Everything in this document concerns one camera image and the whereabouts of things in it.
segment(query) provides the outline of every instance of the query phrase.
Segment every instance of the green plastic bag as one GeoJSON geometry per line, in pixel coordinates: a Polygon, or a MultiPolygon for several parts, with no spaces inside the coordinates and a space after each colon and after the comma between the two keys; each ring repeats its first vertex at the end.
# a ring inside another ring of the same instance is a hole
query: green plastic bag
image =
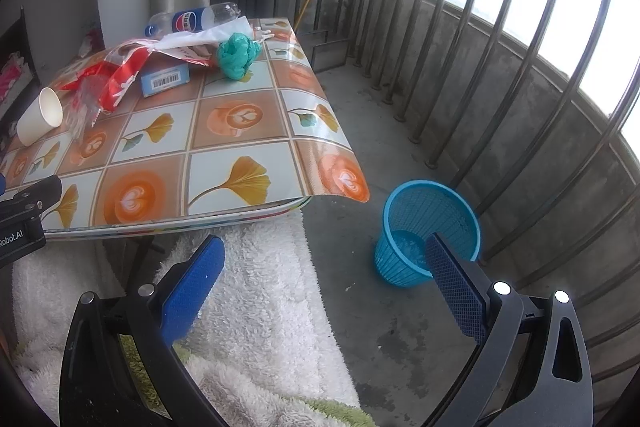
{"type": "Polygon", "coordinates": [[[220,44],[216,54],[218,65],[226,76],[240,80],[261,50],[260,42],[253,41],[242,33],[234,33],[228,41],[220,44]]]}

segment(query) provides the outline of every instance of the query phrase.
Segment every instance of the basket rim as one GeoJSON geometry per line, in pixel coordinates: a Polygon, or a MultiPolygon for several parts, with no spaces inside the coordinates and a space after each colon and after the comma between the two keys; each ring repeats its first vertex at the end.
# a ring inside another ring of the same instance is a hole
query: basket rim
{"type": "Polygon", "coordinates": [[[394,250],[394,253],[399,257],[399,259],[414,271],[422,275],[425,275],[427,277],[433,277],[433,275],[429,270],[420,268],[419,266],[417,266],[417,264],[412,263],[412,261],[409,261],[409,259],[404,255],[404,253],[400,251],[400,249],[396,245],[396,242],[393,239],[393,236],[391,235],[391,227],[389,227],[389,211],[391,210],[391,203],[393,203],[393,201],[396,199],[396,196],[400,192],[402,192],[406,188],[415,187],[416,185],[423,185],[423,186],[428,185],[430,187],[437,188],[438,190],[442,190],[443,192],[448,192],[450,195],[452,195],[458,201],[460,201],[460,203],[462,203],[464,208],[466,208],[468,215],[471,216],[471,220],[473,221],[476,227],[476,248],[469,260],[475,261],[476,259],[478,259],[478,254],[480,253],[480,225],[478,224],[478,218],[476,218],[474,211],[471,210],[471,207],[469,206],[469,204],[455,190],[452,190],[446,185],[442,185],[441,183],[433,182],[430,180],[412,180],[412,181],[404,182],[402,185],[398,185],[398,187],[396,187],[393,190],[393,192],[391,192],[389,197],[386,198],[385,208],[382,212],[382,225],[386,235],[386,240],[388,240],[389,244],[391,245],[391,248],[394,250]]]}

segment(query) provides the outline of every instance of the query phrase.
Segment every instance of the blue gripper pad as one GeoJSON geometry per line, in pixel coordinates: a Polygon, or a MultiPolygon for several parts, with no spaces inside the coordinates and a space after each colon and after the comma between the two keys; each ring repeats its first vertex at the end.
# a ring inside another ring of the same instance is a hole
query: blue gripper pad
{"type": "Polygon", "coordinates": [[[160,335],[167,346],[184,338],[225,266],[225,245],[209,235],[188,261],[189,267],[162,304],[160,335]]]}
{"type": "Polygon", "coordinates": [[[425,242],[427,266],[447,301],[460,331],[473,337],[476,344],[484,342],[487,330],[484,324],[485,304],[449,248],[434,233],[425,242]]]}

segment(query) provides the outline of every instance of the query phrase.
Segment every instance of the blue box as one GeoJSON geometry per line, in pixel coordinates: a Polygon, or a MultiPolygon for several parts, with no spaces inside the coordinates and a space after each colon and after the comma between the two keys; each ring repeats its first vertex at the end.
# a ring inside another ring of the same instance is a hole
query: blue box
{"type": "Polygon", "coordinates": [[[189,82],[189,65],[181,62],[169,68],[140,74],[140,87],[145,98],[189,82]]]}

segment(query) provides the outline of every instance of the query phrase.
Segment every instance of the white paper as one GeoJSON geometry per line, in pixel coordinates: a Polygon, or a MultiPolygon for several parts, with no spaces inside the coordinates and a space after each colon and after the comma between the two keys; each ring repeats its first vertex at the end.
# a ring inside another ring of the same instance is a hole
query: white paper
{"type": "Polygon", "coordinates": [[[198,33],[176,32],[165,35],[158,42],[153,44],[153,50],[168,50],[171,48],[182,48],[185,46],[197,46],[199,44],[214,44],[225,42],[234,33],[242,33],[250,39],[254,38],[254,29],[249,24],[246,17],[226,22],[220,26],[214,26],[208,30],[198,33]]]}

